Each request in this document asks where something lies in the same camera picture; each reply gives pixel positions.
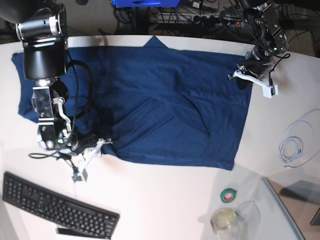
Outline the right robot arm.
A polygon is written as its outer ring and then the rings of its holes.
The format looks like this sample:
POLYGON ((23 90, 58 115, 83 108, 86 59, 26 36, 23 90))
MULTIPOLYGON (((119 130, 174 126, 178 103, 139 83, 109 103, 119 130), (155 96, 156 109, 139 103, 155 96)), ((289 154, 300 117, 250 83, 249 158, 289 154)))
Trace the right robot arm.
POLYGON ((89 67, 73 60, 68 51, 66 8, 50 0, 2 0, 0 17, 15 24, 15 32, 23 45, 23 71, 34 81, 31 98, 37 113, 39 145, 50 154, 31 153, 33 159, 55 157, 70 161, 93 147, 97 137, 90 133, 78 137, 76 120, 83 117, 93 103, 93 79, 89 67), (88 76, 88 94, 83 109, 74 104, 71 117, 66 115, 69 98, 66 85, 60 80, 67 69, 83 67, 88 76))

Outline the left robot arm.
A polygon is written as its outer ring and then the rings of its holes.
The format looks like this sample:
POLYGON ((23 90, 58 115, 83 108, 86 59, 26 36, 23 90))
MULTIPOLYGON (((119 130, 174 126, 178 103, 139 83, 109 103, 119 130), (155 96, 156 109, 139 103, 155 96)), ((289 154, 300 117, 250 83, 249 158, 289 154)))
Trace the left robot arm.
POLYGON ((219 14, 220 23, 240 41, 246 37, 235 33, 227 23, 227 16, 237 14, 237 21, 248 30, 255 46, 238 62, 237 69, 228 75, 236 79, 240 89, 253 84, 262 88, 263 96, 271 98, 279 94, 278 85, 272 79, 276 66, 291 55, 287 53, 289 41, 278 21, 277 13, 269 0, 236 0, 219 14))

